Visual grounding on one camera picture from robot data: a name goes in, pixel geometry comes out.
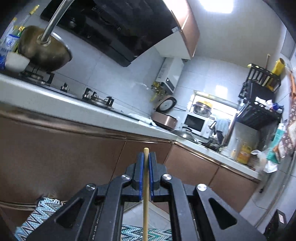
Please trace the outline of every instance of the ceiling light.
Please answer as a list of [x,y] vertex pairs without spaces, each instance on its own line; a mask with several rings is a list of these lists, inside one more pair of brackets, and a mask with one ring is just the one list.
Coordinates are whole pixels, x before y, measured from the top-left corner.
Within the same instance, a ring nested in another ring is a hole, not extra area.
[[233,0],[200,0],[202,6],[209,12],[231,13]]

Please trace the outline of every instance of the gas stove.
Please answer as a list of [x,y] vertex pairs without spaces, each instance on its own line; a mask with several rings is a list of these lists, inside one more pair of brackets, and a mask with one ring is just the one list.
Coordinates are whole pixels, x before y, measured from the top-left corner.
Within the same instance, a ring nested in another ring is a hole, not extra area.
[[68,93],[71,87],[68,86],[67,83],[64,83],[64,85],[61,86],[60,89],[51,87],[54,73],[43,72],[35,67],[27,69],[21,73],[14,73],[6,70],[1,70],[0,73],[139,121],[139,119],[132,117],[127,113],[114,109],[112,107],[114,99],[111,96],[108,96],[104,99],[100,98],[97,93],[95,91],[92,91],[90,88],[86,88],[82,96],[75,96]]

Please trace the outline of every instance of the zigzag pattern fabric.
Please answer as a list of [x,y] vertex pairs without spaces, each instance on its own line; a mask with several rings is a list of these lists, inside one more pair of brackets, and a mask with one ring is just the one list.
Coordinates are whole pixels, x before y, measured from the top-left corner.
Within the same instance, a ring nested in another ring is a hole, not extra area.
[[[121,227],[122,241],[142,241],[143,228],[125,225]],[[148,241],[171,241],[172,230],[148,229]]]
[[26,238],[36,228],[38,228],[45,220],[47,220],[53,213],[55,213],[62,203],[57,199],[42,198],[36,209],[30,214],[27,220],[16,229],[15,237],[19,241],[25,241]]

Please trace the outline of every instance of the ceiling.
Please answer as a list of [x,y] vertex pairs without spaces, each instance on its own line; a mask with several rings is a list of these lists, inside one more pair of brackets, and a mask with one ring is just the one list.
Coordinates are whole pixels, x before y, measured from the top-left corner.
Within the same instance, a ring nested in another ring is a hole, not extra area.
[[188,0],[200,30],[196,53],[246,67],[265,65],[274,54],[281,20],[262,0],[234,0],[231,13],[208,12],[199,0]]

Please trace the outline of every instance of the white bowl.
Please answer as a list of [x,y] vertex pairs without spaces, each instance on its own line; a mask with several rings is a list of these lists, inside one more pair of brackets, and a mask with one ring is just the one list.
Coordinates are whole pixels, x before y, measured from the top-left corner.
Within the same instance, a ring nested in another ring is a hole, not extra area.
[[9,52],[5,60],[5,69],[20,73],[25,70],[30,60],[21,54]]

